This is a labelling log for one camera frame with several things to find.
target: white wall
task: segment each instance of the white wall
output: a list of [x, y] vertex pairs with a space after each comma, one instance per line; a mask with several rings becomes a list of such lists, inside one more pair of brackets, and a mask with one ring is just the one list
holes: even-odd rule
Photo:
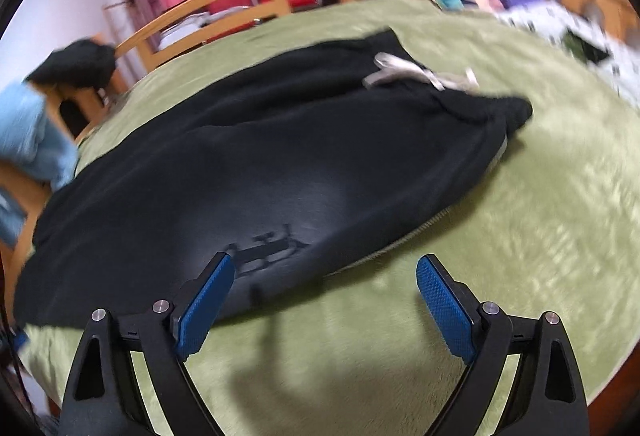
[[[0, 38], [0, 90], [7, 83], [23, 80], [53, 50], [64, 48], [76, 39], [101, 34], [109, 42], [119, 42], [133, 32], [123, 9], [112, 12], [110, 26], [102, 7], [122, 0], [23, 0]], [[132, 63], [134, 73], [119, 64], [127, 82], [132, 84], [145, 72]]]

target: light blue cloth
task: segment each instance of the light blue cloth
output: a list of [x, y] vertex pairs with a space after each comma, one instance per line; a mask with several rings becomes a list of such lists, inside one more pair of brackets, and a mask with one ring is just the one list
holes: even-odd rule
[[74, 178], [78, 149], [49, 119], [44, 95], [27, 83], [0, 91], [0, 158], [49, 182], [53, 191]]
[[5, 188], [0, 187], [0, 241], [9, 248], [14, 248], [22, 231], [24, 210]]

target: green blanket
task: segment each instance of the green blanket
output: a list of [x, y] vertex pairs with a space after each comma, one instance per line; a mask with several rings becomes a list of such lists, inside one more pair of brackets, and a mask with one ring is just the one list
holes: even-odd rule
[[[527, 96], [533, 119], [497, 169], [433, 227], [212, 329], [187, 365], [229, 435], [423, 434], [463, 369], [418, 294], [415, 264], [425, 253], [508, 313], [558, 312], [590, 400], [640, 336], [638, 116], [584, 66], [491, 17], [443, 14], [427, 0], [363, 0], [213, 42], [140, 81], [82, 144], [79, 170], [213, 81], [385, 25], [433, 70], [471, 67], [481, 92]], [[22, 357], [59, 402], [80, 332], [28, 334]], [[154, 427], [170, 434], [142, 356], [134, 362]], [[495, 427], [515, 365], [510, 357], [479, 434]]]

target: blue textured pad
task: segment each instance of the blue textured pad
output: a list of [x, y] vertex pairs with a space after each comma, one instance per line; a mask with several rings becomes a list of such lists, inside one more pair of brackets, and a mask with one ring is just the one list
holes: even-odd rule
[[225, 256], [180, 319], [175, 352], [183, 361], [200, 351], [235, 277], [231, 257]]
[[449, 351], [455, 356], [460, 356], [468, 366], [476, 356], [471, 321], [427, 256], [421, 257], [418, 261], [415, 276], [420, 294], [427, 303]]

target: metal screw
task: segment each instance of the metal screw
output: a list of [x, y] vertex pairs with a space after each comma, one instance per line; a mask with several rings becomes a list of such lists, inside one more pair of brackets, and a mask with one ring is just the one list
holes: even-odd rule
[[496, 315], [500, 311], [500, 307], [495, 302], [488, 301], [482, 303], [482, 310], [489, 315]]
[[91, 318], [94, 321], [98, 322], [104, 319], [105, 315], [107, 315], [107, 311], [104, 308], [98, 308], [97, 310], [94, 310], [94, 312], [91, 314]]
[[545, 319], [549, 324], [558, 324], [560, 322], [560, 316], [553, 311], [546, 312]]
[[156, 313], [164, 313], [169, 309], [169, 301], [165, 301], [164, 299], [160, 301], [154, 302], [154, 312]]

